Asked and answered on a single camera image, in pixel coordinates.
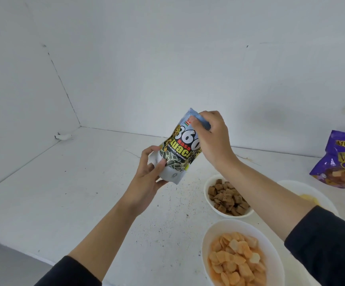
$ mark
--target snack bag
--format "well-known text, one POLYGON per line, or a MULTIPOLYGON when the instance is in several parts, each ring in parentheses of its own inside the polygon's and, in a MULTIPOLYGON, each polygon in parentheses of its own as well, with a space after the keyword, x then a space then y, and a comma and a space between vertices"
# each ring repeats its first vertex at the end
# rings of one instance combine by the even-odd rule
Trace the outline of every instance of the snack bag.
POLYGON ((310 174, 319 181, 345 188, 345 132, 333 130, 326 145, 326 155, 310 174))
POLYGON ((154 166, 162 159, 166 159, 166 167, 159 175, 165 181, 178 184, 190 164, 202 152, 199 138, 195 130, 190 125, 190 116, 196 117, 209 130, 211 125, 199 113, 192 108, 187 111, 184 117, 176 126, 172 135, 160 146, 159 152, 153 152, 149 160, 154 166))

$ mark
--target white shelf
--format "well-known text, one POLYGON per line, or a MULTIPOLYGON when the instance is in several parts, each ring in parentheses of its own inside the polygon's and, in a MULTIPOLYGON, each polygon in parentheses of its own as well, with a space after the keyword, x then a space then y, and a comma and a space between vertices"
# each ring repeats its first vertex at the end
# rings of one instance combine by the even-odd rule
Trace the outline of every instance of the white shelf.
MULTIPOLYGON (((137 168, 142 149, 163 138, 81 127, 0 183, 0 244, 55 264, 113 207, 137 168)), ((307 183, 330 198, 345 219, 345 190, 309 176, 318 158, 234 148, 245 163, 275 181, 307 183)), ((181 183, 158 192, 131 227, 104 283, 205 285, 199 257, 206 229, 221 219, 203 196, 216 170, 200 155, 181 183)), ((243 219, 278 250, 286 284, 302 274, 283 242, 254 213, 243 219)))

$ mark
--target person's left hand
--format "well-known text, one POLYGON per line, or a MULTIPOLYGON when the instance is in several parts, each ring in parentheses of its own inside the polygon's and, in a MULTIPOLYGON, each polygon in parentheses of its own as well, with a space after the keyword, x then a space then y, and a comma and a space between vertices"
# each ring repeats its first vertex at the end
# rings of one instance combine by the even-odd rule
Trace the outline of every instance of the person's left hand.
POLYGON ((152 163, 147 164, 149 154, 159 150, 159 146, 151 146, 142 151, 136 175, 120 199, 122 205, 128 207, 135 216, 146 210, 158 189, 167 183, 165 180, 157 182, 159 174, 165 168, 166 160, 164 158, 155 168, 152 163))

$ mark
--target white bowl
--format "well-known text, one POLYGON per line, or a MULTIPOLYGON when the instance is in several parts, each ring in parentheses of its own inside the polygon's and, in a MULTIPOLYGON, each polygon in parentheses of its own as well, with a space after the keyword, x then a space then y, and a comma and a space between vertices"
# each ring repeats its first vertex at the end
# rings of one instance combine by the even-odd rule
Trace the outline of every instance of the white bowl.
POLYGON ((339 216, 338 211, 332 203, 332 201, 329 200, 323 193, 321 193, 314 187, 291 180, 279 181, 278 184, 287 188, 289 191, 294 192, 297 195, 308 194, 315 197, 319 201, 321 207, 331 211, 334 215, 339 216))
POLYGON ((247 224, 240 220, 221 220, 213 224, 208 228, 206 234, 203 237, 202 242, 202 261, 206 271, 207 279, 211 285, 216 285, 210 277, 210 266, 207 262, 207 257, 211 251, 212 241, 224 233, 240 232, 243 235, 253 236, 259 240, 259 248, 265 254, 265 265, 267 268, 267 284, 266 286, 284 286, 285 284, 285 273, 281 259, 277 250, 268 240, 268 238, 257 230, 254 226, 247 224))
POLYGON ((216 180, 217 179, 222 179, 223 180, 223 183, 224 182, 227 182, 227 180, 220 174, 218 175, 213 175, 212 177, 210 177, 207 182, 204 184, 204 197, 206 198, 206 201, 208 202, 208 204, 211 206, 211 208, 216 212, 218 213, 220 216, 223 216, 224 218, 227 218, 227 219, 240 219, 240 218, 245 218, 247 216, 250 216, 252 215, 252 213, 254 213, 255 211, 252 209, 252 208, 249 208, 244 215, 242 216, 229 216, 229 215, 226 215, 226 214, 223 214, 222 212, 218 211, 215 209, 214 205, 215 205, 215 202, 211 201, 209 199, 209 196, 208 196, 208 188, 210 186, 213 186, 215 183, 216 183, 216 180))
MULTIPOLYGON (((308 194, 315 198, 317 198, 320 205, 326 209, 331 211, 334 215, 339 216, 338 211, 331 200, 329 200, 323 193, 318 191, 312 186, 309 186, 307 184, 297 182, 297 181, 291 181, 291 180, 283 180, 278 182, 279 185, 287 188, 289 191, 294 192, 297 195, 301 194, 308 194)), ((300 262, 298 262, 300 265, 300 268, 302 269, 304 276, 306 279, 308 279, 309 285, 311 286, 321 286, 316 279, 313 278, 312 275, 309 274, 309 272, 306 270, 304 265, 302 265, 300 262)))

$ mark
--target black sleeve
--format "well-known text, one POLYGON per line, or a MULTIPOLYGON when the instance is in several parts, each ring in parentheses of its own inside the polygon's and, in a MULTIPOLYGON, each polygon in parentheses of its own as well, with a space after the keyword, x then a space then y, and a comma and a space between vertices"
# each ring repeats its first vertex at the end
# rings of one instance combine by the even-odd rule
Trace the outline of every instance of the black sleeve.
POLYGON ((35 286, 101 286, 102 283, 75 259, 65 256, 35 286))
POLYGON ((322 286, 345 286, 345 221, 316 206, 285 240, 285 247, 322 286))

